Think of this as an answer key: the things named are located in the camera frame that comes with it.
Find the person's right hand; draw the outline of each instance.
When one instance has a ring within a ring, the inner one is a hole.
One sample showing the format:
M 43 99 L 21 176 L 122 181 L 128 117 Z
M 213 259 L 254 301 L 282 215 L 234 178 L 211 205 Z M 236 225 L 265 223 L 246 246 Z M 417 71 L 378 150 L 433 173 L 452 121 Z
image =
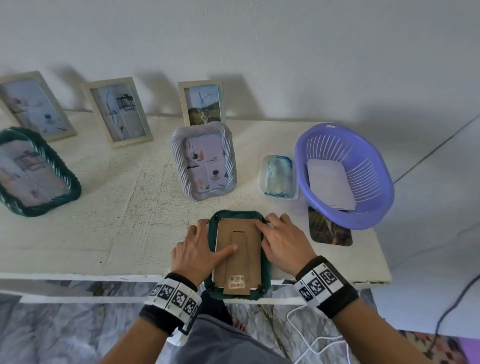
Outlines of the person's right hand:
M 278 218 L 271 213 L 265 219 L 273 228 L 260 221 L 255 225 L 264 233 L 262 248 L 267 259 L 284 272 L 296 276 L 317 254 L 303 231 L 293 225 L 290 216 L 283 214 Z

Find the plastic container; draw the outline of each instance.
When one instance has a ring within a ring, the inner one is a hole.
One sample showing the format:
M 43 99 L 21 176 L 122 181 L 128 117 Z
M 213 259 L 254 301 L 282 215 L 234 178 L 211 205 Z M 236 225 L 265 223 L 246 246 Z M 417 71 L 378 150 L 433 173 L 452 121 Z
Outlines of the plastic container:
M 336 210 L 310 190 L 309 159 L 336 160 L 345 168 L 357 202 L 354 211 Z M 322 123 L 307 130 L 295 146 L 297 178 L 308 204 L 335 222 L 352 230 L 378 224 L 394 200 L 393 182 L 378 150 L 353 130 L 335 123 Z
M 295 160 L 290 158 L 292 161 L 292 177 L 293 177 L 293 188 L 294 188 L 294 195 L 292 198 L 288 197 L 280 197 L 280 196 L 271 196 L 269 194 L 265 194 L 267 188 L 267 169 L 268 169 L 268 159 L 270 157 L 274 157 L 274 155 L 265 156 L 262 160 L 260 165 L 260 171 L 258 172 L 258 190 L 264 196 L 271 197 L 271 198 L 280 198 L 282 200 L 296 200 L 299 196 L 299 184 L 297 181 L 297 167 L 295 164 Z

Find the photo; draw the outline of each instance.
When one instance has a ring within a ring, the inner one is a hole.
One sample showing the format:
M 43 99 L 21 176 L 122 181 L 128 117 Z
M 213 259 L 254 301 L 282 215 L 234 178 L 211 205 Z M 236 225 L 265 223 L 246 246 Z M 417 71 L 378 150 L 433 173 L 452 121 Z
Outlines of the photo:
M 220 93 L 217 85 L 192 86 L 184 89 L 190 125 L 221 121 Z
M 146 135 L 128 84 L 93 88 L 91 92 L 114 142 Z
M 0 84 L 0 98 L 20 126 L 45 136 L 66 133 L 70 123 L 48 99 L 40 82 L 34 78 Z
M 225 188 L 228 175 L 221 137 L 217 134 L 206 134 L 186 138 L 183 145 L 194 192 Z
M 350 229 L 335 224 L 310 206 L 308 207 L 308 222 L 310 236 L 316 243 L 341 246 L 353 244 Z
M 0 184 L 25 206 L 37 206 L 68 192 L 67 183 L 28 141 L 0 145 Z

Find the foot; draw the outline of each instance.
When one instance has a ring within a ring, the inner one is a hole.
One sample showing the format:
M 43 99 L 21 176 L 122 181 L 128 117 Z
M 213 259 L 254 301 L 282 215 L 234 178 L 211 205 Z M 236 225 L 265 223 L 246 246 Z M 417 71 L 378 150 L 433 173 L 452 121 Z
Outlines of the foot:
M 244 332 L 245 334 L 247 333 L 247 328 L 245 327 L 245 325 L 243 324 L 243 322 L 239 321 L 238 319 L 234 318 L 233 320 L 233 327 L 234 328 L 237 328 L 238 330 L 240 330 L 241 332 Z

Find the clear plastic tray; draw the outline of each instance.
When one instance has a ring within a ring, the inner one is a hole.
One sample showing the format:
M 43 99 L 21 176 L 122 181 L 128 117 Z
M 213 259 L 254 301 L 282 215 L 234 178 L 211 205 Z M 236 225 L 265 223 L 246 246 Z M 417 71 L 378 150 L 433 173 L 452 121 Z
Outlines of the clear plastic tray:
M 268 194 L 265 194 L 266 191 L 266 184 L 267 184 L 267 167 L 268 167 L 268 158 L 269 157 L 274 157 L 275 155 L 268 155 L 265 156 L 262 160 L 262 163 L 260 165 L 260 171 L 258 173 L 258 190 L 260 193 L 264 196 L 271 197 L 271 198 L 280 198 L 282 200 L 296 200 L 299 196 L 299 184 L 297 181 L 297 166 L 295 164 L 295 159 L 290 158 L 292 161 L 292 177 L 293 177 L 293 188 L 295 190 L 295 193 L 292 198 L 288 197 L 280 197 L 280 196 L 270 196 Z

